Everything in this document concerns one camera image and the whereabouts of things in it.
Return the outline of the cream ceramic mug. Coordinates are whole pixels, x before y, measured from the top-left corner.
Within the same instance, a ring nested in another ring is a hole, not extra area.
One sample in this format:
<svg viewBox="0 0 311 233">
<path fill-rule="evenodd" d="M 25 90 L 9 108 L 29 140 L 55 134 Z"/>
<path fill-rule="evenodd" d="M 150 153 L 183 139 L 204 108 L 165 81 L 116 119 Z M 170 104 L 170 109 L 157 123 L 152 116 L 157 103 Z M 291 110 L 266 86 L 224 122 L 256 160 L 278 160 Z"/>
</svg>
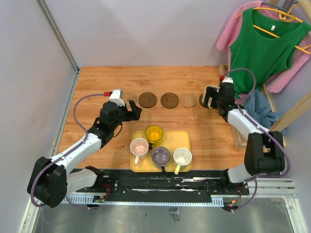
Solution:
<svg viewBox="0 0 311 233">
<path fill-rule="evenodd" d="M 219 88 L 218 86 L 215 86 L 215 85 L 207 85 L 206 87 L 211 87 L 211 108 L 210 109 L 216 109 Z"/>
</svg>

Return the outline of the dark brown coaster back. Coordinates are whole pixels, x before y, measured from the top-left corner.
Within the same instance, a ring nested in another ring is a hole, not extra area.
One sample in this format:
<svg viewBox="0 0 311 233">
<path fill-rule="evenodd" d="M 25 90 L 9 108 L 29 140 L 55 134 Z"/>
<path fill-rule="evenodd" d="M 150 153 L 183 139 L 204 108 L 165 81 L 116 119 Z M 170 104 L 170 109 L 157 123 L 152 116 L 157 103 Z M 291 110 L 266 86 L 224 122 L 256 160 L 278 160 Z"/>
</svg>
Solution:
<svg viewBox="0 0 311 233">
<path fill-rule="evenodd" d="M 138 102 L 143 108 L 151 108 L 156 105 L 157 97 L 151 92 L 145 92 L 139 96 Z"/>
</svg>

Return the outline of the dark brown coaster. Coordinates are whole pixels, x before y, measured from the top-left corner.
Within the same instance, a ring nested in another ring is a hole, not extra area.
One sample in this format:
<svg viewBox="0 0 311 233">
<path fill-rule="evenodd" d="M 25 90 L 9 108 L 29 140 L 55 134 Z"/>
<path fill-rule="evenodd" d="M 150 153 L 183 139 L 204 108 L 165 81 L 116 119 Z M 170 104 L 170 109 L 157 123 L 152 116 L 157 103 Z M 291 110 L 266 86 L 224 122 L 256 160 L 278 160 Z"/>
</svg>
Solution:
<svg viewBox="0 0 311 233">
<path fill-rule="evenodd" d="M 200 97 L 199 97 L 199 103 L 200 103 L 200 105 L 201 105 L 202 107 L 204 107 L 203 101 L 202 101 L 202 97 L 203 97 L 203 94 L 201 94 Z"/>
<path fill-rule="evenodd" d="M 163 107 L 172 109 L 179 104 L 179 97 L 175 93 L 165 93 L 162 95 L 160 102 Z"/>
<path fill-rule="evenodd" d="M 139 96 L 138 102 L 143 108 L 151 108 L 156 105 L 157 97 L 151 92 L 145 92 Z"/>
</svg>

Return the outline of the woven coaster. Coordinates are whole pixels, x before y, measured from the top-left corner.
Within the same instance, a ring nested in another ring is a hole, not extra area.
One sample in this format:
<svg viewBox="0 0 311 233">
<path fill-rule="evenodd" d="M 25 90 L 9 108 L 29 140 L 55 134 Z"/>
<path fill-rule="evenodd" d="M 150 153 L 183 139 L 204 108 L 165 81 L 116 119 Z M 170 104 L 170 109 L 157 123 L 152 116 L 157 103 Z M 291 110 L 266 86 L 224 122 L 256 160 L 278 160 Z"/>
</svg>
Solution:
<svg viewBox="0 0 311 233">
<path fill-rule="evenodd" d="M 181 96 L 180 102 L 185 107 L 194 107 L 197 104 L 197 97 L 194 94 L 184 94 Z"/>
<path fill-rule="evenodd" d="M 129 104 L 130 100 L 133 100 L 134 103 L 137 103 L 137 96 L 131 92 L 124 93 L 122 99 L 123 99 L 124 103 L 126 103 L 126 104 Z"/>
</svg>

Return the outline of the purple ceramic mug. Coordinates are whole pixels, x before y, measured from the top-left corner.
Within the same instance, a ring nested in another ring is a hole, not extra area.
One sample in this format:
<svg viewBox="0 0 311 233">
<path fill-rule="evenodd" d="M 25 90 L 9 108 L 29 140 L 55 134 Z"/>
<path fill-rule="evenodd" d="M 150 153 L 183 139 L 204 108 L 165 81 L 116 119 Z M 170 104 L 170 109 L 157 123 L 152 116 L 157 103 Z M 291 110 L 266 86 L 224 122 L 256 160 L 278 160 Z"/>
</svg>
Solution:
<svg viewBox="0 0 311 233">
<path fill-rule="evenodd" d="M 152 150 L 151 159 L 155 167 L 159 168 L 162 173 L 166 172 L 166 166 L 169 163 L 171 154 L 166 147 L 159 146 Z"/>
</svg>

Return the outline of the white mug yellow handle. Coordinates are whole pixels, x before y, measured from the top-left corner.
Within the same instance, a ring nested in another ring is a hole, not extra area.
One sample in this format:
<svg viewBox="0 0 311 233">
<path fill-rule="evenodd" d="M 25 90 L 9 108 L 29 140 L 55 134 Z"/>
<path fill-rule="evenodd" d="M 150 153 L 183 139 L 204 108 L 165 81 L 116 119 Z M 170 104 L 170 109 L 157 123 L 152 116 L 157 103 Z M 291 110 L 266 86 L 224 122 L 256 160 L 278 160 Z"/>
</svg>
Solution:
<svg viewBox="0 0 311 233">
<path fill-rule="evenodd" d="M 187 148 L 177 148 L 174 151 L 173 160 L 176 165 L 174 174 L 177 175 L 192 162 L 192 153 Z"/>
</svg>

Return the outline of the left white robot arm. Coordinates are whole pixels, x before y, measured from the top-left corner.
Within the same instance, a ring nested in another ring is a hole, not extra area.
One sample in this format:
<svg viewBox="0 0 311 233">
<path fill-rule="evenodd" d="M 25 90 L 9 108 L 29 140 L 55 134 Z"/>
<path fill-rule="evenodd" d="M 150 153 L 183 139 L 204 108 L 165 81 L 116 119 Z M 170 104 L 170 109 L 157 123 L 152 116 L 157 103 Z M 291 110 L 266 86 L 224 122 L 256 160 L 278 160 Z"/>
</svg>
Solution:
<svg viewBox="0 0 311 233">
<path fill-rule="evenodd" d="M 129 104 L 130 110 L 126 105 L 119 106 L 112 101 L 104 103 L 99 117 L 83 138 L 50 159 L 41 157 L 36 161 L 27 187 L 34 206 L 47 205 L 54 208 L 68 194 L 82 188 L 88 187 L 93 192 L 103 189 L 104 174 L 99 169 L 87 166 L 78 172 L 73 170 L 89 155 L 102 149 L 115 136 L 115 130 L 123 122 L 140 119 L 142 109 L 133 100 Z"/>
</svg>

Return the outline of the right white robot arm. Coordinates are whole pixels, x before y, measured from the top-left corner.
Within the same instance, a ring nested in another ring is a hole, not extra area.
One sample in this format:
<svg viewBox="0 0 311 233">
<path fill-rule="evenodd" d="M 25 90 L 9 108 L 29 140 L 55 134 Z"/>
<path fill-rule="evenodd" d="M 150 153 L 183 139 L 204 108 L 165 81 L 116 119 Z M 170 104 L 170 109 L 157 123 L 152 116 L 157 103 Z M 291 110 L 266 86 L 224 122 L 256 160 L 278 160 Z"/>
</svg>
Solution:
<svg viewBox="0 0 311 233">
<path fill-rule="evenodd" d="M 246 139 L 244 162 L 223 171 L 215 186 L 232 194 L 256 177 L 280 177 L 289 168 L 280 132 L 261 126 L 246 110 L 235 103 L 234 85 L 222 82 L 208 85 L 202 95 L 203 107 L 218 110 L 218 114 L 234 126 Z"/>
</svg>

